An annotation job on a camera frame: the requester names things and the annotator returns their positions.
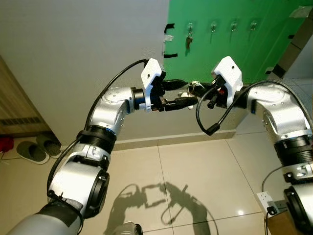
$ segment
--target air vent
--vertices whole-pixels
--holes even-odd
[[[0,119],[0,124],[2,126],[27,125],[27,124],[37,124],[37,123],[42,123],[38,117]]]

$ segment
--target beige tile floor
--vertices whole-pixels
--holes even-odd
[[[287,82],[312,111],[312,80]],[[85,221],[81,234],[108,235],[131,220],[145,235],[216,235],[213,218],[220,235],[264,234],[254,194],[279,160],[258,118],[248,115],[237,131],[227,140],[114,151],[104,208]],[[35,138],[16,139],[15,146],[24,140]],[[47,202],[45,184],[55,161],[36,165],[15,148],[0,155],[1,235]],[[280,172],[265,185],[277,200],[286,187]]]

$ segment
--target baseboard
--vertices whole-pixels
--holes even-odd
[[[199,141],[211,141],[232,138],[236,133],[236,130],[217,131],[214,135],[208,136],[205,133],[189,133],[182,135],[132,139],[126,141],[116,141],[114,151],[126,150],[133,148],[144,148],[160,145],[189,143]]]

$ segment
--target gray slipper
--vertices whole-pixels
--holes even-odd
[[[49,155],[47,155],[39,146],[30,141],[21,142],[17,148],[17,153],[21,158],[27,159],[32,163],[44,164],[49,160]]]
[[[37,136],[37,144],[52,158],[58,158],[61,154],[61,143],[52,133],[43,133]]]

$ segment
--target green wall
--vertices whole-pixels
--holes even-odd
[[[167,34],[165,53],[178,57],[164,59],[167,79],[211,81],[211,71],[230,55],[239,66],[245,83],[266,79],[304,19],[289,18],[298,6],[312,0],[170,0],[168,23],[175,23]],[[234,32],[231,23],[237,22]],[[216,31],[211,24],[216,22]],[[250,30],[256,22],[255,31]],[[193,42],[186,50],[188,24],[193,24]]]

